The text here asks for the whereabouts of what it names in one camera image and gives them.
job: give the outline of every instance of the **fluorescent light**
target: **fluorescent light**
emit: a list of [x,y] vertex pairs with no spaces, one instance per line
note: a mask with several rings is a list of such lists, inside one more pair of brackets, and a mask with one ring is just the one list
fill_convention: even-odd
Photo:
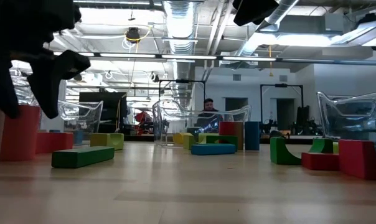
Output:
[[101,57],[122,57],[122,58],[154,58],[154,54],[116,54],[116,53],[102,53]]
[[325,35],[317,34],[286,34],[278,37],[278,45],[300,47],[327,47],[331,39]]
[[162,58],[215,60],[217,57],[216,56],[209,56],[209,55],[162,55]]
[[81,54],[82,56],[94,57],[94,53],[82,52],[82,53],[79,53],[79,54]]
[[275,62],[275,58],[265,58],[265,57],[223,57],[223,60],[232,61],[247,61],[247,62]]

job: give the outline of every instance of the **blue foam block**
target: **blue foam block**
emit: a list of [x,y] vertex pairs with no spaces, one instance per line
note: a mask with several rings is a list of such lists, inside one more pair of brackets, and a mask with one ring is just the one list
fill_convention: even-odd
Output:
[[194,144],[190,149],[192,155],[234,154],[237,148],[233,144]]
[[83,131],[73,131],[73,144],[83,144]]
[[260,122],[245,122],[245,150],[260,150]]

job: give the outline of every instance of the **wooden floor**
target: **wooden floor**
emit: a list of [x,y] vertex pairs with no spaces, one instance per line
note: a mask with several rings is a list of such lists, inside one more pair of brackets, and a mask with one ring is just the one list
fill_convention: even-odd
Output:
[[0,224],[376,224],[376,182],[274,165],[266,145],[227,156],[125,148],[80,169],[52,169],[49,155],[0,164]]

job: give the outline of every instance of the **exposed ductwork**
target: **exposed ductwork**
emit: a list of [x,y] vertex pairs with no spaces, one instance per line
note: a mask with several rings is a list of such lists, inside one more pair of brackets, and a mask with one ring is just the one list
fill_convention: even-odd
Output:
[[[279,26],[281,20],[288,14],[288,12],[299,2],[299,0],[279,0],[277,1],[279,6],[273,11],[273,13],[267,17],[256,29],[260,30],[267,26],[276,27]],[[257,47],[263,40],[263,34],[255,32],[236,52],[236,56],[249,57],[253,55]]]
[[[164,10],[167,14],[166,24],[170,38],[185,39],[171,40],[170,49],[172,54],[189,55],[194,53],[194,42],[186,40],[194,37],[194,24],[197,15],[197,2],[186,1],[164,1]],[[173,73],[175,79],[194,79],[194,71],[191,69],[191,63],[173,62]],[[189,106],[189,97],[192,91],[192,85],[185,87],[177,85],[179,103],[182,107]]]

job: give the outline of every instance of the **doorway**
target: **doorway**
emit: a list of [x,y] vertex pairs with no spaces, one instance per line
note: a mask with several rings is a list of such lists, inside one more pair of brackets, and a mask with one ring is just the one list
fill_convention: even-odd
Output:
[[276,99],[278,130],[288,130],[294,123],[294,99]]
[[[239,110],[240,108],[247,106],[248,102],[249,102],[248,98],[226,98],[225,110],[226,111]],[[234,121],[240,121],[243,118],[245,118],[244,114],[238,114],[238,115],[233,116]]]

